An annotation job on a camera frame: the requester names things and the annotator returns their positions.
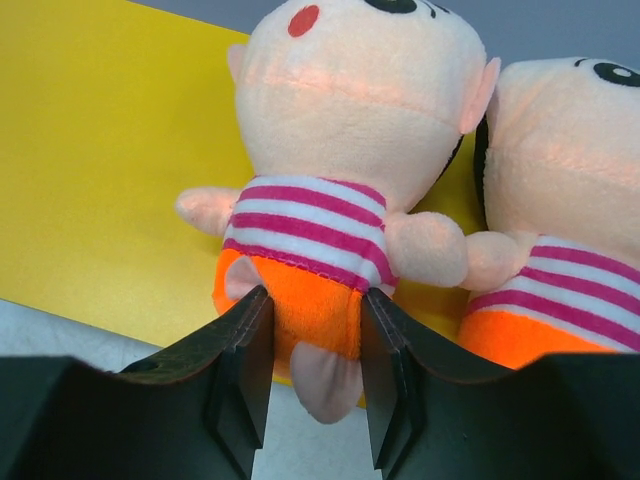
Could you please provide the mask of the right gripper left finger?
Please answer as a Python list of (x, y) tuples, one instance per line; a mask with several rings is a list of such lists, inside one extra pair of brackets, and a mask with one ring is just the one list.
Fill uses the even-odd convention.
[(274, 304), (258, 286), (219, 318), (118, 376), (168, 386), (206, 378), (203, 427), (232, 477), (249, 479), (255, 452), (264, 445), (273, 364)]

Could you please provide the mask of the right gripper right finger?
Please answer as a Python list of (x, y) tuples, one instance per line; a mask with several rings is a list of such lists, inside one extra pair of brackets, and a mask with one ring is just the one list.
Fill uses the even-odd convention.
[(508, 369), (420, 323), (379, 289), (365, 295), (360, 324), (373, 465), (384, 479), (393, 479), (426, 428), (422, 375), (464, 384), (502, 376)]

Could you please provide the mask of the black-haired doll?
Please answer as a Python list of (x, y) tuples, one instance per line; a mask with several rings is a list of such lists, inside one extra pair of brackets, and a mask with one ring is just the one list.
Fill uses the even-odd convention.
[(467, 275), (462, 229), (416, 205), (478, 126), (500, 62), (431, 1), (287, 1), (228, 66), (253, 177), (187, 190), (176, 209), (222, 241), (217, 311), (265, 288), (274, 371), (332, 424), (363, 393), (364, 295)]
[(639, 73), (522, 61), (476, 134), (486, 229), (467, 239), (459, 344), (509, 368), (639, 349)]

